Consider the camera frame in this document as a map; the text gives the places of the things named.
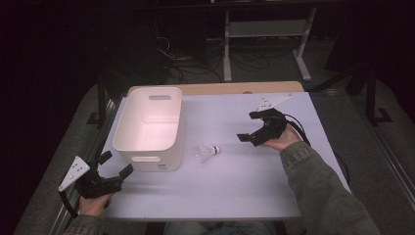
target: green jacket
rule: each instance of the green jacket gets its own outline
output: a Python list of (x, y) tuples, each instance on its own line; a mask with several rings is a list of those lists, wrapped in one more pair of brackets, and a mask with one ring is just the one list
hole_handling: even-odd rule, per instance
[[(364, 206), (307, 144), (289, 146), (281, 152), (281, 161), (309, 234), (380, 234)], [(65, 235), (101, 234), (102, 228), (102, 218), (79, 216)]]

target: person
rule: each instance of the person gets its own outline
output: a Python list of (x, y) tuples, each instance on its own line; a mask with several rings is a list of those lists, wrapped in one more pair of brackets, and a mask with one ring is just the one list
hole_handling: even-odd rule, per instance
[[(288, 182), (293, 189), (309, 234), (380, 234), (364, 206), (343, 186), (336, 172), (288, 124), (280, 138), (261, 146), (280, 152)], [(80, 199), (80, 216), (65, 235), (101, 234), (104, 204), (112, 195)], [(171, 222), (164, 234), (275, 234), (267, 222)]]

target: person's right arm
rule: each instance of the person's right arm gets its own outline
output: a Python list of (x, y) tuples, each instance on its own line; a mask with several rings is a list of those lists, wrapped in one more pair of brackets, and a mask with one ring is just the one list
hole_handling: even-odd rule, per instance
[(336, 172), (291, 126), (262, 146), (281, 152), (288, 181), (310, 234), (380, 234), (364, 206), (343, 186)]

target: gray floor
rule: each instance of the gray floor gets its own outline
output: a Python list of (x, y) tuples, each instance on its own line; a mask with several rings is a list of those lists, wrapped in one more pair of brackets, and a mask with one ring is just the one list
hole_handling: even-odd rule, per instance
[[(291, 54), (291, 49), (297, 44), (296, 40), (233, 43), (231, 48), (233, 82), (294, 80), (301, 82), (304, 88), (314, 87), (336, 74), (324, 70), (333, 43), (334, 41), (331, 40), (314, 39), (308, 42), (303, 57), (312, 77), (310, 82), (302, 81)], [(194, 65), (194, 62), (187, 62), (187, 65)], [(213, 57), (209, 63), (202, 66), (205, 68), (180, 67), (183, 77), (177, 70), (171, 70), (175, 78), (172, 77), (169, 83), (175, 83), (179, 78), (188, 83), (211, 83), (218, 82), (219, 77), (223, 79), (220, 56)], [(206, 68), (214, 69), (215, 72), (208, 71)], [(412, 234), (415, 231), (415, 212), (392, 173), (386, 155), (373, 133), (373, 128), (367, 124), (361, 114), (364, 111), (365, 94), (362, 92), (357, 97), (349, 97), (345, 93), (346, 85), (347, 79), (323, 92), (311, 94), (330, 144), (345, 160), (350, 173), (350, 188), (371, 213), (382, 234)], [(414, 124), (400, 109), (388, 87), (378, 83), (378, 91), (377, 106), (385, 108), (393, 122), (381, 123), (376, 131), (385, 136), (386, 142), (405, 167), (408, 175), (414, 178), (414, 169), (411, 167), (414, 165), (412, 156), (415, 156)], [(45, 195), (57, 195), (56, 188), (61, 180), (57, 165), (70, 165), (73, 153), (79, 155), (85, 153), (88, 143), (96, 133), (96, 126), (85, 124), (89, 114), (96, 112), (95, 92), (95, 87), (91, 88), (79, 105), (68, 133), (45, 173), (54, 176), (42, 180), (16, 234), (45, 234), (53, 225), (54, 217), (61, 206), (60, 199), (48, 196), (51, 198), (50, 207), (44, 207), (42, 199)], [(287, 226), (289, 234), (300, 234), (300, 220), (287, 221)], [(105, 231), (112, 235), (139, 235), (144, 234), (145, 228), (146, 223), (107, 221)]]

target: table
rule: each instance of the table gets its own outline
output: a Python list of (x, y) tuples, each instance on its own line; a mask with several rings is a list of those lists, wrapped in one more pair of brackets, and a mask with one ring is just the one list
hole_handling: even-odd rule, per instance
[[(236, 137), (237, 133), (252, 133), (261, 127), (260, 120), (251, 120), (248, 115), (256, 108), (261, 97), (292, 96), (277, 109), (301, 121), (313, 148), (336, 171), (347, 188), (309, 95), (301, 89), (299, 91), (299, 83), (195, 84), (177, 87), (184, 94), (182, 112), (186, 117), (180, 168), (172, 172), (134, 171), (125, 179), (122, 191), (113, 197), (112, 205), (106, 209), (104, 217), (145, 221), (299, 217), (295, 196), (287, 183), (278, 152), (241, 143)], [(198, 90), (204, 95), (197, 95)], [(263, 93), (272, 90), (279, 93)], [(246, 91), (253, 94), (241, 94)], [(121, 102), (103, 150), (110, 150), (114, 155), (99, 168), (100, 174), (105, 177), (115, 176), (126, 166), (124, 159), (112, 147), (115, 126), (124, 103), (125, 99)], [(222, 151), (206, 163), (199, 164), (194, 159), (197, 143), (217, 145)]]

